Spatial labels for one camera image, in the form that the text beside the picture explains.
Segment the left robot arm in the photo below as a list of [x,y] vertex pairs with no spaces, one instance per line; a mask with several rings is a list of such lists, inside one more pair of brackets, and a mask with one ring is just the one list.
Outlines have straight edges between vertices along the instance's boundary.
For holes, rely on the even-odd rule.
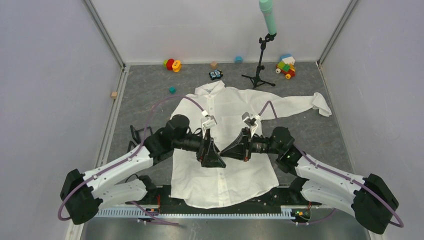
[[[116,204],[142,200],[153,203],[157,190],[135,179],[119,183],[141,170],[153,167],[173,154],[175,149],[193,152],[203,168],[225,168],[219,149],[211,137],[211,128],[217,125],[214,116],[202,112],[201,134],[190,132],[190,121],[185,115],[174,115],[164,127],[148,136],[142,143],[123,156],[86,172],[70,171],[60,192],[62,203],[57,217],[72,220],[75,225],[86,223],[101,209]],[[69,216],[62,216],[67,210]]]

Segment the black display frame upper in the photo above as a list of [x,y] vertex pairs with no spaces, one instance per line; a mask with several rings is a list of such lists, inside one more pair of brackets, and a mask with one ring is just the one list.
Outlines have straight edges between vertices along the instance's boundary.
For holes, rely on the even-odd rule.
[[147,137],[153,134],[152,128],[150,126],[136,129],[133,125],[130,125],[129,128],[131,137],[136,144],[140,144],[142,140],[145,140]]

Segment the black display frame lower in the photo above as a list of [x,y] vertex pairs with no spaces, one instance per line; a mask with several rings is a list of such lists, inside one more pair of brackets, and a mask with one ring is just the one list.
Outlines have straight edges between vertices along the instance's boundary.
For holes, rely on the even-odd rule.
[[144,141],[141,141],[138,145],[136,145],[135,142],[130,141],[128,144],[127,153],[130,153],[131,155],[135,156],[142,152],[144,149]]

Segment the blue cylinder block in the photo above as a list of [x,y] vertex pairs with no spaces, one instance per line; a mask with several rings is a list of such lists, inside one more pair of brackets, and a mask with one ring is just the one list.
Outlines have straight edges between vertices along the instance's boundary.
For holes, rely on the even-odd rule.
[[236,56],[233,61],[235,64],[241,64],[244,62],[244,59],[241,56]]

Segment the black display frame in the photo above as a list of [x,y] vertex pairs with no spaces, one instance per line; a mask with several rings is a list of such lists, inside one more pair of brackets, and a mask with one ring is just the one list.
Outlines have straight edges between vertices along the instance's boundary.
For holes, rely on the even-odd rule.
[[142,152],[144,149],[144,141],[141,141],[138,145],[136,145],[135,142],[130,141],[128,144],[127,153],[130,153],[131,155],[135,156]]
[[145,140],[147,137],[153,134],[152,128],[150,126],[136,129],[133,125],[130,125],[129,128],[131,137],[136,144],[140,144],[142,140]]

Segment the colourful brick toy car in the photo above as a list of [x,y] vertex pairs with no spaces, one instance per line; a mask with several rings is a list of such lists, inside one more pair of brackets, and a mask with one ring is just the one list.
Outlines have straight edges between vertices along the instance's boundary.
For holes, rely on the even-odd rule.
[[294,68],[293,64],[287,64],[284,63],[283,61],[280,61],[277,65],[276,65],[276,69],[275,72],[277,74],[283,74],[284,77],[289,80],[293,77],[296,76],[296,70]]

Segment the brown wooden cube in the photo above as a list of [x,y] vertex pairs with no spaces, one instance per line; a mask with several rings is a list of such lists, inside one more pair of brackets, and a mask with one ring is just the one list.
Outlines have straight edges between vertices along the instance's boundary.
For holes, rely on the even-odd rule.
[[215,70],[218,68],[218,63],[216,61],[212,61],[209,66],[211,69]]

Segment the blue white brick block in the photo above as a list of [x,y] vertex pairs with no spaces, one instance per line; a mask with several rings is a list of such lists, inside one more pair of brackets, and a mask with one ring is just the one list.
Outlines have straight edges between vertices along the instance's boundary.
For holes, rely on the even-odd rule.
[[285,64],[288,64],[288,65],[290,65],[290,64],[294,65],[295,62],[296,62],[296,60],[294,59],[294,57],[291,54],[282,55],[280,57],[280,61],[285,63]]

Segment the mint green microphone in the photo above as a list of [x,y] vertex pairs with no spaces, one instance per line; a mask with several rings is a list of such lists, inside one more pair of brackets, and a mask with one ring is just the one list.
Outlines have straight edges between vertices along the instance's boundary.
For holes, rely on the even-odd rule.
[[277,27],[275,22],[275,16],[273,12],[273,1],[272,0],[259,0],[259,8],[263,14],[264,21],[270,35],[277,34]]

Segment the black tripod stand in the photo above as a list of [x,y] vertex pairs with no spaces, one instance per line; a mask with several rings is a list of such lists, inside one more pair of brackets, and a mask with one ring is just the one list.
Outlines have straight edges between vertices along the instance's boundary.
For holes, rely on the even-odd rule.
[[275,36],[276,35],[277,35],[276,33],[274,33],[274,34],[269,34],[268,33],[264,37],[264,39],[261,38],[261,37],[259,38],[259,41],[258,42],[260,43],[260,50],[261,50],[261,52],[260,52],[260,56],[259,56],[258,65],[256,67],[255,76],[248,76],[248,75],[244,75],[244,74],[241,75],[242,77],[247,78],[247,79],[250,80],[250,82],[252,83],[252,88],[253,89],[256,89],[256,88],[258,88],[260,86],[263,86],[263,85],[270,85],[272,87],[275,87],[276,86],[275,83],[264,81],[260,77],[261,71],[265,69],[265,66],[262,65],[262,60],[263,60],[264,51],[265,51],[265,49],[267,47],[267,43],[268,42],[272,42],[275,39]]

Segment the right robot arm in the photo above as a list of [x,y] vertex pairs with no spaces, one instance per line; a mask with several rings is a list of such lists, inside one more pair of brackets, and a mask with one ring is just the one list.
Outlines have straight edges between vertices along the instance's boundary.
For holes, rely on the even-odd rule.
[[295,176],[288,191],[293,203],[315,202],[341,210],[375,234],[383,234],[392,218],[399,218],[399,202],[380,176],[365,177],[332,167],[294,142],[286,127],[276,127],[270,137],[251,134],[245,127],[220,155],[247,162],[252,154],[276,154],[278,168]]

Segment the small black toy car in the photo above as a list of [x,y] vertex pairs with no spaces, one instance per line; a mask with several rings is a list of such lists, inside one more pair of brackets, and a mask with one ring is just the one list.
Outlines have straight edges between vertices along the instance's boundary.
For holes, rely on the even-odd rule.
[[217,79],[221,79],[223,77],[223,72],[221,70],[219,70],[219,69],[215,69],[213,71],[210,71],[208,73],[208,75],[209,75],[209,78],[212,81],[214,81],[214,80],[217,80]]

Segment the white button shirt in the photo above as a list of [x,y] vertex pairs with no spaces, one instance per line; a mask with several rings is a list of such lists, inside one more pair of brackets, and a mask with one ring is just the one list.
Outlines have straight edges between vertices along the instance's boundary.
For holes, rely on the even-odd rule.
[[[174,115],[184,115],[189,126],[201,126],[201,110],[215,117],[211,136],[218,149],[227,147],[245,127],[244,113],[260,114],[263,120],[284,118],[310,109],[329,117],[332,112],[318,92],[310,96],[280,97],[270,92],[226,86],[216,81],[199,86],[183,98]],[[224,168],[202,167],[194,152],[176,149],[172,156],[171,197],[188,206],[211,209],[236,205],[278,186],[278,178],[266,154],[253,154],[243,162],[224,158]]]

